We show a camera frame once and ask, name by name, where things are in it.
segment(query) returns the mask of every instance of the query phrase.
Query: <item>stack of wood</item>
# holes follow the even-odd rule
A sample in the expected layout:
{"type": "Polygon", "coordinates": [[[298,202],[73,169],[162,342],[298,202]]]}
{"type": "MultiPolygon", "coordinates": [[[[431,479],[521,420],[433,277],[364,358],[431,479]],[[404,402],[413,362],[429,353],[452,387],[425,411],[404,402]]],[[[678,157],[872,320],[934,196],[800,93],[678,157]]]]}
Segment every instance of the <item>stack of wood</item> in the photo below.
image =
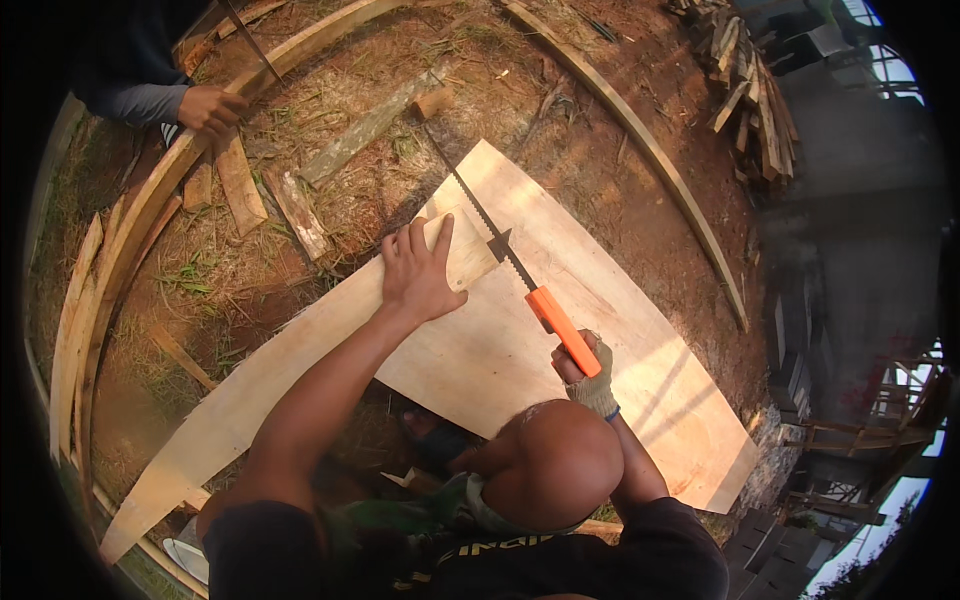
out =
{"type": "Polygon", "coordinates": [[[668,0],[668,12],[681,17],[693,38],[694,54],[727,97],[707,127],[720,132],[739,110],[736,149],[751,179],[793,179],[793,144],[799,141],[780,87],[750,41],[746,22],[726,0],[668,0]],[[751,143],[751,132],[756,143],[751,143]]]}

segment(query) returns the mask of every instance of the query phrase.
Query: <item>orange saw handle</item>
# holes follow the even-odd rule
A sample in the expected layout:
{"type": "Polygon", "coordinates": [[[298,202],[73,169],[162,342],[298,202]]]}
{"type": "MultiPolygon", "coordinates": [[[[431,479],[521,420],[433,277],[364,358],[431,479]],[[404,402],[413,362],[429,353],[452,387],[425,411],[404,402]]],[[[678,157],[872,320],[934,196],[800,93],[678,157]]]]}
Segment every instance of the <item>orange saw handle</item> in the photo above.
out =
{"type": "Polygon", "coordinates": [[[546,332],[560,336],[560,341],[573,357],[573,361],[577,363],[577,367],[580,367],[580,371],[587,377],[595,377],[600,372],[600,361],[593,355],[593,351],[587,346],[587,342],[584,342],[584,338],[573,326],[573,322],[553,298],[553,294],[545,287],[539,287],[527,294],[526,299],[546,332]]]}

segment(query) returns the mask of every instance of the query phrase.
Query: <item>dirt ground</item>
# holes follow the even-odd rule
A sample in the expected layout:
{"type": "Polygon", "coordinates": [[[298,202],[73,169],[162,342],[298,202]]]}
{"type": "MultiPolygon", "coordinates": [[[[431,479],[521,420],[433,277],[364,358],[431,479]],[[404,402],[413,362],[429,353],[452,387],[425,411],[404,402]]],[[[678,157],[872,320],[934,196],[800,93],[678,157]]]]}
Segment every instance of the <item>dirt ground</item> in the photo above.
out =
{"type": "MultiPolygon", "coordinates": [[[[253,35],[269,51],[346,3],[291,2],[252,25],[253,35]]],[[[737,329],[683,214],[632,143],[620,154],[623,130],[586,89],[561,82],[557,101],[531,130],[543,96],[564,70],[486,0],[391,12],[291,72],[287,86],[275,85],[259,97],[242,124],[254,179],[260,182],[267,168],[299,169],[437,57],[457,56],[462,63],[452,74],[455,106],[435,117],[451,158],[459,160],[486,138],[547,189],[672,323],[763,449],[761,466],[731,514],[704,516],[722,542],[746,508],[772,505],[796,461],[795,452],[780,448],[780,437],[794,434],[779,427],[767,394],[761,269],[745,259],[756,215],[733,177],[730,138],[703,127],[723,94],[709,87],[686,31],[658,9],[659,0],[578,3],[635,40],[617,44],[559,0],[528,4],[590,56],[674,161],[713,227],[734,280],[742,283],[749,334],[737,329]],[[465,13],[470,17],[459,27],[442,31],[465,13]]],[[[226,84],[255,61],[242,38],[230,36],[217,43],[194,78],[226,84]]],[[[156,131],[88,115],[79,125],[55,176],[31,288],[30,333],[45,376],[73,257],[89,219],[94,211],[108,211],[121,187],[132,198],[162,149],[156,131]],[[121,185],[140,139],[142,155],[121,185]]],[[[150,326],[164,324],[214,379],[223,379],[298,311],[373,256],[379,240],[408,222],[444,177],[417,124],[407,115],[398,118],[319,191],[310,190],[332,241],[332,250],[314,265],[270,202],[265,203],[270,222],[240,239],[214,175],[214,205],[174,216],[110,332],[94,400],[93,466],[113,500],[123,499],[204,397],[205,389],[150,340],[150,326]]],[[[372,386],[334,449],[342,464],[377,491],[384,490],[378,471],[402,475],[415,461],[396,426],[403,402],[385,386],[372,386]]],[[[240,462],[207,487],[214,492],[228,486],[240,462]]],[[[189,515],[177,511],[150,537],[176,533],[189,515]]],[[[609,518],[610,511],[598,516],[609,518]]]]}

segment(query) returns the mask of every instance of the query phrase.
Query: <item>hand saw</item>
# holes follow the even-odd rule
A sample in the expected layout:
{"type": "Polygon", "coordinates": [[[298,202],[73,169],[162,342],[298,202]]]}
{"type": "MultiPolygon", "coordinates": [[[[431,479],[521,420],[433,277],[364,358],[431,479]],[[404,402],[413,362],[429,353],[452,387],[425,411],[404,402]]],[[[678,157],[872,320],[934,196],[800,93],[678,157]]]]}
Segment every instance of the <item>hand saw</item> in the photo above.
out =
{"type": "Polygon", "coordinates": [[[460,177],[460,173],[457,172],[457,168],[453,166],[453,163],[450,162],[450,159],[446,157],[444,151],[441,150],[440,145],[437,143],[437,140],[434,139],[433,134],[426,127],[423,128],[426,131],[427,137],[430,138],[430,141],[433,142],[434,148],[437,149],[437,154],[440,155],[440,158],[443,159],[446,168],[450,170],[450,173],[453,174],[453,178],[460,183],[460,187],[463,188],[464,193],[467,194],[470,203],[473,204],[473,207],[476,208],[477,212],[480,214],[480,218],[483,219],[484,224],[487,226],[487,229],[493,234],[492,247],[499,249],[499,254],[501,256],[506,256],[510,263],[514,266],[516,272],[520,275],[520,279],[523,280],[523,283],[527,286],[527,289],[530,290],[530,293],[526,295],[525,299],[527,304],[530,305],[530,308],[533,309],[534,315],[537,317],[537,320],[540,321],[540,324],[543,325],[543,329],[547,333],[556,333],[560,336],[560,341],[564,344],[566,351],[573,357],[574,362],[577,363],[577,366],[580,367],[580,371],[584,372],[587,377],[594,377],[600,372],[600,362],[597,361],[596,356],[593,355],[593,351],[587,346],[587,342],[584,342],[584,338],[581,337],[580,332],[577,331],[577,328],[573,326],[573,322],[569,317],[566,316],[564,310],[554,299],[553,294],[550,293],[550,290],[546,289],[545,286],[538,286],[530,273],[527,272],[526,268],[523,266],[523,263],[520,262],[520,259],[516,256],[514,250],[510,247],[510,244],[507,243],[506,238],[500,230],[496,228],[496,225],[493,224],[493,220],[490,218],[490,215],[487,214],[487,211],[484,210],[484,207],[480,205],[480,202],[477,200],[476,196],[473,195],[473,192],[470,191],[469,186],[460,177]]]}
{"type": "Polygon", "coordinates": [[[237,33],[239,33],[247,41],[247,44],[253,49],[257,56],[263,60],[263,63],[267,65],[267,68],[270,69],[270,72],[274,74],[276,80],[280,82],[280,85],[283,85],[283,80],[280,78],[280,74],[276,72],[274,66],[270,64],[270,59],[267,58],[267,55],[263,54],[263,50],[260,50],[260,45],[256,43],[256,40],[253,39],[253,36],[250,35],[250,31],[247,29],[247,26],[243,24],[243,19],[240,18],[240,15],[237,14],[237,11],[233,9],[233,5],[230,4],[230,0],[217,0],[220,3],[220,6],[224,8],[224,11],[227,12],[227,16],[231,21],[233,21],[233,26],[237,28],[237,33]]]}

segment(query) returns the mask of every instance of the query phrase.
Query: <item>gray sleeve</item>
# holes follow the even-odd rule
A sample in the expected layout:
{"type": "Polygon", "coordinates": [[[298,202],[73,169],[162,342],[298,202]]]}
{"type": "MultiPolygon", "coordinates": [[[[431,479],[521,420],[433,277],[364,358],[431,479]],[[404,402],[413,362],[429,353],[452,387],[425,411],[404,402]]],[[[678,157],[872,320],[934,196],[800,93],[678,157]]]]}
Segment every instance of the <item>gray sleeve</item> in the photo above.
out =
{"type": "Polygon", "coordinates": [[[90,112],[131,125],[177,123],[180,102],[188,85],[139,84],[100,89],[86,102],[90,112]]]}

